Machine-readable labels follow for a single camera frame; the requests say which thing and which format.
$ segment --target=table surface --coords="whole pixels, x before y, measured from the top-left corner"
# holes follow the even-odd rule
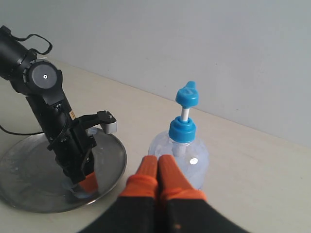
[[[151,140],[180,112],[173,101],[52,60],[76,116],[109,110],[118,121],[128,165],[119,184],[92,205],[60,214],[34,214],[0,202],[0,232],[74,233],[116,199],[147,154]],[[0,123],[16,132],[40,127],[25,99],[0,80]],[[197,134],[210,152],[203,190],[220,213],[254,233],[307,233],[311,229],[311,149],[192,109]],[[20,136],[0,132],[0,153]]]

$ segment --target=black strap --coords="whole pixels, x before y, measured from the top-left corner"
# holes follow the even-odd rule
[[[49,44],[49,47],[48,47],[48,49],[45,51],[45,52],[39,52],[38,50],[36,50],[36,49],[30,49],[30,50],[33,50],[33,51],[35,51],[36,53],[39,53],[39,54],[41,54],[41,55],[46,55],[46,54],[48,54],[49,52],[51,52],[51,50],[53,49],[53,45],[52,45],[52,43],[50,42],[50,41],[48,41],[46,38],[44,38],[44,37],[42,37],[42,36],[40,36],[40,35],[38,35],[38,34],[30,34],[29,36],[27,36],[26,38],[18,38],[18,37],[16,37],[16,36],[13,36],[13,35],[11,35],[16,41],[20,41],[20,42],[23,42],[23,41],[26,41],[26,40],[28,40],[30,37],[32,37],[32,36],[37,36],[37,37],[40,37],[41,39],[44,39],[46,42],[48,42],[48,44]]]

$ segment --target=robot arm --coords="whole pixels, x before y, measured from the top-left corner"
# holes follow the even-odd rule
[[[44,54],[51,49],[50,43]],[[0,28],[0,76],[26,96],[49,141],[48,150],[54,151],[64,174],[78,183],[94,171],[96,141],[86,130],[100,124],[105,133],[114,133],[117,121],[108,111],[76,118],[62,88],[61,70],[37,59],[37,53],[22,46],[8,28]]]

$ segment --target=clear plastic bottle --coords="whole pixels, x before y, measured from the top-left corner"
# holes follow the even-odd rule
[[[196,126],[188,117],[190,107],[196,106],[198,101],[195,82],[190,81],[176,96],[176,102],[182,105],[181,116],[171,122],[169,131],[162,132],[153,139],[148,154],[158,158],[163,154],[173,155],[192,186],[202,189],[208,167],[208,150],[204,142],[195,137]]]

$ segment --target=round metal plate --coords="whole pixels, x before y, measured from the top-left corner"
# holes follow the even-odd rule
[[[112,134],[89,129],[97,146],[93,148],[99,190],[91,197],[77,187],[48,151],[44,134],[17,143],[0,158],[0,196],[10,205],[36,213],[58,213],[93,203],[107,194],[124,173],[127,156],[122,143]]]

